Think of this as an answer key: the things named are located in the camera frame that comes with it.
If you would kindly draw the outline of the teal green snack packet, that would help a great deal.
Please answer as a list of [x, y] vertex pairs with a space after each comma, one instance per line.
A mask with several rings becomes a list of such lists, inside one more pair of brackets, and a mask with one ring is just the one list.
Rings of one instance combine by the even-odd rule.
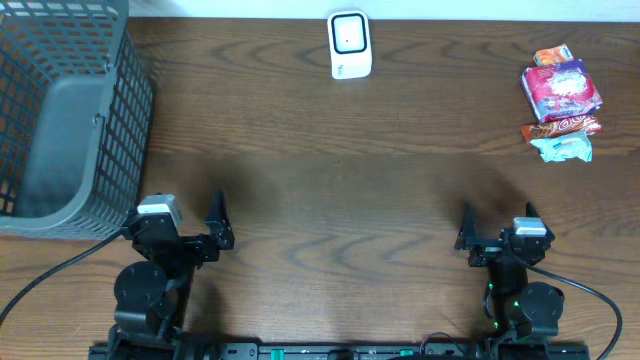
[[556, 138], [534, 139], [530, 144], [539, 150], [544, 162], [564, 162], [569, 159], [592, 161], [592, 144], [584, 130]]

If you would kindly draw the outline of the red brown snack packet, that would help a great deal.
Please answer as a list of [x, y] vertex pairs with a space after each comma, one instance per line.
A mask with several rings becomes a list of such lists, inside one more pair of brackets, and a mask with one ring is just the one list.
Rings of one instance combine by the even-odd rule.
[[587, 135], [593, 135], [601, 132], [603, 127], [595, 116], [580, 115], [548, 123], [525, 125], [520, 128], [520, 133], [525, 142], [530, 143], [532, 140], [556, 138], [581, 130]]

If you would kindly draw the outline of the pink purple snack bag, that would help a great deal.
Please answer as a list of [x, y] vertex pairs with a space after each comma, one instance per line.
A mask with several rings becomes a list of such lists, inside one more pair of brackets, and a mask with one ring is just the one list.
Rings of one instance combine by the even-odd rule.
[[590, 115], [603, 105], [581, 59], [526, 68], [520, 82], [540, 124]]

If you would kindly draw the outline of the orange tissue pack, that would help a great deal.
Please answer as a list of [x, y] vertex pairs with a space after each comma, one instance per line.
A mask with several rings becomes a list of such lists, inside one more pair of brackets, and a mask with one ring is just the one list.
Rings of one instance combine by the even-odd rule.
[[566, 44], [561, 44], [556, 47], [536, 51], [533, 55], [533, 60], [535, 65], [540, 67], [573, 61], [574, 56]]

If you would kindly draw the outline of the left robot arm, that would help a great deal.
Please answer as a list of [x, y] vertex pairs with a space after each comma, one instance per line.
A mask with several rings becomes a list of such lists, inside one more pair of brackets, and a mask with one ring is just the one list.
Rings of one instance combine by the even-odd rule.
[[117, 276], [108, 359], [217, 359], [219, 345], [183, 330], [196, 270], [234, 248], [224, 193], [216, 192], [205, 234], [181, 235], [176, 197], [156, 194], [129, 210], [121, 232], [144, 259]]

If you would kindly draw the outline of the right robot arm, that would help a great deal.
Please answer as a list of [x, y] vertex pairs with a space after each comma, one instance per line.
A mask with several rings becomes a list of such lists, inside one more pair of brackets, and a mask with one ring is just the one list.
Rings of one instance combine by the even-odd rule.
[[528, 270], [545, 258], [555, 235], [534, 206], [496, 238], [483, 238], [475, 212], [465, 206], [454, 248], [469, 252], [468, 265], [488, 270], [483, 310], [495, 333], [478, 346], [486, 359], [548, 359], [547, 345], [558, 335], [564, 293], [545, 282], [531, 282]]

